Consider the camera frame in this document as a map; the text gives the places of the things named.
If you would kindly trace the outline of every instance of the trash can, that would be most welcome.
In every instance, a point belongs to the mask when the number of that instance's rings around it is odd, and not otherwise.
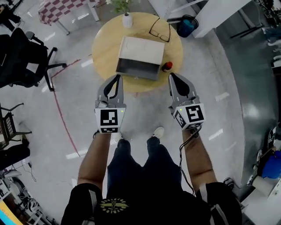
[[[189,36],[199,26],[198,21],[190,15],[184,15],[177,24],[177,33],[181,37]]]

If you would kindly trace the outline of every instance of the gray floor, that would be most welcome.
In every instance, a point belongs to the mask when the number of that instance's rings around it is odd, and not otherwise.
[[[244,11],[255,25],[259,24],[255,5],[246,5]],[[252,174],[252,166],[256,162],[258,150],[263,146],[266,132],[276,126],[278,121],[276,84],[270,67],[273,47],[267,46],[261,30],[243,38],[230,39],[230,36],[246,29],[238,13],[216,29],[231,65],[241,101],[245,127],[243,185]]]
[[[33,31],[49,49],[58,47],[59,51],[52,62],[76,63],[52,79],[55,96],[48,91],[43,79],[39,87],[1,88],[0,100],[1,105],[7,108],[20,102],[25,103],[15,110],[14,119],[16,124],[24,124],[33,131],[27,137],[31,151],[28,160],[32,163],[36,182],[22,167],[18,168],[22,172],[20,179],[43,209],[60,221],[71,189],[77,181],[79,166],[92,141],[92,135],[97,130],[94,101],[103,80],[93,67],[91,46],[102,25],[116,14],[111,13],[111,6],[105,5],[97,9],[101,21],[95,22],[92,15],[88,14],[89,8],[80,7],[61,19],[71,31],[66,36],[57,27],[39,22],[38,6],[36,0],[25,0],[19,7],[18,13],[25,21],[22,24],[23,30]],[[146,0],[142,0],[140,4],[136,1],[131,11],[155,13]],[[9,31],[0,27],[0,33]],[[212,160],[216,177],[218,181],[232,177],[237,183],[241,183],[245,142],[241,105],[223,47],[214,32],[203,39],[190,36],[181,38],[181,41],[184,59],[180,73],[194,84],[201,102],[204,103],[207,119],[200,135]],[[57,71],[50,70],[49,76]],[[165,128],[161,142],[174,162],[179,163],[181,129],[168,110],[172,102],[168,85],[139,93],[137,96],[124,93],[124,102],[127,110],[121,131],[131,143],[134,159],[144,165],[148,157],[146,140],[161,125]],[[81,157],[75,153],[74,146]],[[112,139],[108,163],[115,148],[116,142]],[[185,161],[183,169],[187,171]],[[182,180],[183,189],[190,191],[184,179]],[[106,196],[106,181],[107,177],[104,180],[103,196]]]

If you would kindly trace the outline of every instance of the forearm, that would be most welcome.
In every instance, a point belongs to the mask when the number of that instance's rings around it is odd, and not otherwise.
[[[190,131],[183,131],[183,140],[186,141],[190,135]],[[187,168],[194,190],[198,191],[202,183],[216,182],[212,162],[201,138],[193,138],[185,145],[184,149]]]
[[[80,166],[78,184],[93,183],[102,190],[111,134],[97,133]]]

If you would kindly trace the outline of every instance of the round wooden table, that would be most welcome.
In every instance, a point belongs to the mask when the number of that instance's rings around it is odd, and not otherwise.
[[[133,76],[123,76],[124,91],[128,92],[144,92],[151,91],[156,87],[160,87],[168,82],[170,72],[177,73],[180,70],[183,61],[183,48],[180,37],[175,29],[171,26],[171,37],[167,43],[159,37],[155,37],[149,33],[153,23],[158,16],[134,12],[133,26],[124,28],[122,25],[122,15],[117,16],[108,21],[97,33],[92,46],[92,57],[96,71],[104,79],[116,74],[118,63],[119,49],[123,36],[139,37],[165,43],[162,65],[171,61],[173,67],[171,71],[165,73],[160,70],[159,79],[147,80]],[[160,35],[169,36],[169,24],[163,19],[159,19],[153,29]]]

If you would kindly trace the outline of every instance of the table leg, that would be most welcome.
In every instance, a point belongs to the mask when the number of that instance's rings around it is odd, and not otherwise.
[[[65,28],[65,26],[63,26],[63,24],[62,24],[59,20],[55,22],[55,25],[56,25],[64,34],[66,34],[66,35],[69,35],[69,34],[70,34],[69,30],[67,30],[67,29]]]
[[[97,12],[96,12],[95,8],[93,7],[93,4],[89,0],[87,1],[87,4],[88,4],[88,6],[89,6],[89,8],[92,12],[93,17],[95,18],[95,21],[99,21],[100,19],[97,15]]]

